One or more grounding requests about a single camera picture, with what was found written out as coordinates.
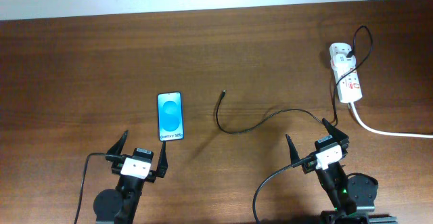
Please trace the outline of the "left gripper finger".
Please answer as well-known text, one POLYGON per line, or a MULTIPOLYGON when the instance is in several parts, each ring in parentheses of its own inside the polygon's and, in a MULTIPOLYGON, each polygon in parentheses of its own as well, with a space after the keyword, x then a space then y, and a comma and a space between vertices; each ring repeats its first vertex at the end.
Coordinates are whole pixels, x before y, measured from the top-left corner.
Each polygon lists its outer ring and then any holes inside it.
POLYGON ((129 131, 126 130, 120 137, 120 139, 107 151, 107 155, 119 156, 121 155, 124 144, 127 140, 129 131))
POLYGON ((168 160, 166 156, 166 142, 162 142, 162 147, 158 159, 158 166, 156 169, 156 176, 159 178, 164 178, 166 172, 168 170, 168 160))

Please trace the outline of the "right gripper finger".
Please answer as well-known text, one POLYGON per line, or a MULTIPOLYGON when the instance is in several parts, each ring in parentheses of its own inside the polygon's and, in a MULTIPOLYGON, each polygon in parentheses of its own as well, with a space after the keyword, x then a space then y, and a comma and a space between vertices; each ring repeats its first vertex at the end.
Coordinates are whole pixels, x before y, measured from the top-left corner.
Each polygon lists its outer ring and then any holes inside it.
POLYGON ((289 147, 291 165, 296 165, 300 162, 298 151, 292 141, 292 138, 288 134, 286 134, 286 140, 289 147))
POLYGON ((322 118, 323 126, 326 128, 327 132, 341 145, 349 144, 349 136, 343 133, 341 130, 333 126, 328 120, 322 118))

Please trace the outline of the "blue Galaxy smartphone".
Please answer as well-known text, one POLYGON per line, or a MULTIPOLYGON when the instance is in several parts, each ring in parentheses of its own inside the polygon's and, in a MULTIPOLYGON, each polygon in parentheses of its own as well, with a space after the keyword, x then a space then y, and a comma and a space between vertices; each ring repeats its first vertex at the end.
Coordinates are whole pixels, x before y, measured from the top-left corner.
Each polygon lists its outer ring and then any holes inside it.
POLYGON ((181 93, 160 93, 158 103, 158 128, 160 141, 174 141, 184 138, 183 106, 181 93))

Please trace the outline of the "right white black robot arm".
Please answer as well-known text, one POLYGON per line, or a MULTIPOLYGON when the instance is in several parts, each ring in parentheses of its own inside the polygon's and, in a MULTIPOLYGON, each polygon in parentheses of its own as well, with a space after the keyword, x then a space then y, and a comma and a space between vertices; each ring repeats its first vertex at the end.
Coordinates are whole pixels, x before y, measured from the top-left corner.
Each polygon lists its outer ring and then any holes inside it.
POLYGON ((396 217, 372 215, 378 193, 378 180, 363 174, 346 174, 340 161, 347 155, 349 136, 322 120, 328 136, 315 142, 315 151, 300 158, 287 136, 292 167, 300 166, 305 174, 316 173, 321 187, 330 199, 333 210, 323 211, 321 223, 396 223, 396 217))

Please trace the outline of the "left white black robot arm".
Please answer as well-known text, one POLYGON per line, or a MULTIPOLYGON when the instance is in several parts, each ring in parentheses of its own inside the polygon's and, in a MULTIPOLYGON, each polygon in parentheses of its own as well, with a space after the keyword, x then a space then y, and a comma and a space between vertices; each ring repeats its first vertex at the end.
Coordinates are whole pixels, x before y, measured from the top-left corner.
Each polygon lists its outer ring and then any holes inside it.
POLYGON ((143 186, 163 178, 168 170, 166 142, 162 143, 158 164, 153 170, 152 151, 136 148, 131 155, 122 153, 127 136, 125 131, 106 152, 105 159, 112 163, 112 174, 118 175, 119 180, 114 189, 105 189, 95 197, 96 224, 132 224, 143 186))

